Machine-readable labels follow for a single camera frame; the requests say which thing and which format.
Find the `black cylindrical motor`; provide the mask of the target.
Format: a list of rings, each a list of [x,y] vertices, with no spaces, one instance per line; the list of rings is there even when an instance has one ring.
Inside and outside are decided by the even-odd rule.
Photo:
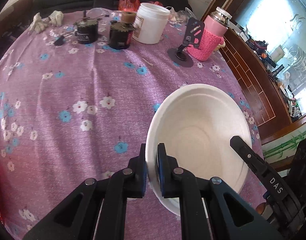
[[[120,21],[112,20],[110,25],[109,46],[122,50],[129,48],[135,27],[135,12],[123,11]]]

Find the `white plastic jar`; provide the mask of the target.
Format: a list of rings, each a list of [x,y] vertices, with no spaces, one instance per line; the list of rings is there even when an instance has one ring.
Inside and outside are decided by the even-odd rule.
[[[133,38],[142,44],[157,44],[169,20],[170,10],[153,3],[141,3],[133,23]]]

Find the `white paper bowl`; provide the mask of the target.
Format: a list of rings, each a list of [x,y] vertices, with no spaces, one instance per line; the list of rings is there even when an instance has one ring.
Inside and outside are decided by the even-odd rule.
[[[160,203],[173,214],[180,214],[178,198],[166,199],[161,194],[157,161],[160,143],[180,167],[199,178],[220,177],[240,193],[248,166],[231,148],[233,136],[252,146],[244,114],[224,91],[211,85],[192,84],[171,93],[154,114],[146,138],[150,187]]]

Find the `red plastic bag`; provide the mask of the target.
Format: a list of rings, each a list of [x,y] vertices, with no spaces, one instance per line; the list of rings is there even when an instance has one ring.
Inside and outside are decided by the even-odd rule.
[[[118,10],[123,12],[135,13],[141,5],[140,0],[119,0]]]

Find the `black phone stand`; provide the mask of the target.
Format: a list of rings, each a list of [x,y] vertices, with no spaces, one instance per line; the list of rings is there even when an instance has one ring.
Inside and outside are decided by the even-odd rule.
[[[171,48],[167,51],[167,55],[174,63],[184,68],[190,68],[193,66],[192,58],[184,51],[184,49],[188,47],[199,47],[204,27],[205,25],[203,21],[197,20],[193,17],[189,18],[186,24],[182,44],[178,48]]]

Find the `dark wooden cabinet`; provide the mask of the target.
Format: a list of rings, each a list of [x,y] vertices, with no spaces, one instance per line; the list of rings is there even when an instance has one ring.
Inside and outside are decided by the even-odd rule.
[[[229,29],[224,41],[220,52],[254,113],[261,141],[271,142],[292,123],[286,105],[265,66],[243,40]]]

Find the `purple floral tablecloth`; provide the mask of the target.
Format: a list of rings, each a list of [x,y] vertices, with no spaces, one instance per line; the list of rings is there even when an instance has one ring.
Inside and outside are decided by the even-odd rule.
[[[253,112],[221,53],[183,68],[167,50],[181,44],[183,24],[170,21],[159,43],[108,46],[115,11],[100,16],[99,39],[78,44],[72,34],[80,12],[62,26],[28,30],[0,60],[0,189],[4,226],[22,239],[85,179],[109,178],[139,153],[151,119],[174,90],[205,83],[226,92],[240,107],[262,154]],[[54,46],[59,36],[65,43]]]

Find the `pink knit-sleeved thermos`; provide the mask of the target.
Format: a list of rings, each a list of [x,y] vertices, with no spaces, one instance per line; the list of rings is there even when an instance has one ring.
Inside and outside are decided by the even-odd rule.
[[[198,61],[206,61],[224,41],[232,16],[220,7],[211,12],[204,20],[204,31],[198,48],[188,47],[188,53]]]

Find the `white work glove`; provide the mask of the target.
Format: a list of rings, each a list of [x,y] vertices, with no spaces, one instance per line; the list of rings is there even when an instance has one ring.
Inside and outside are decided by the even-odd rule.
[[[29,26],[29,34],[32,34],[33,32],[39,34],[45,31],[45,29],[48,27],[49,19],[48,18],[42,18],[40,13],[38,12],[34,17],[33,21]]]
[[[49,23],[53,26],[62,26],[62,21],[64,19],[64,14],[61,11],[54,10],[49,16]]]

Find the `small black adapter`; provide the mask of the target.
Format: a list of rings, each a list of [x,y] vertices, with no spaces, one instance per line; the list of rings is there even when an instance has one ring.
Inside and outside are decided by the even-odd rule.
[[[64,36],[59,36],[55,41],[54,41],[54,46],[60,47],[65,43],[65,37]]]

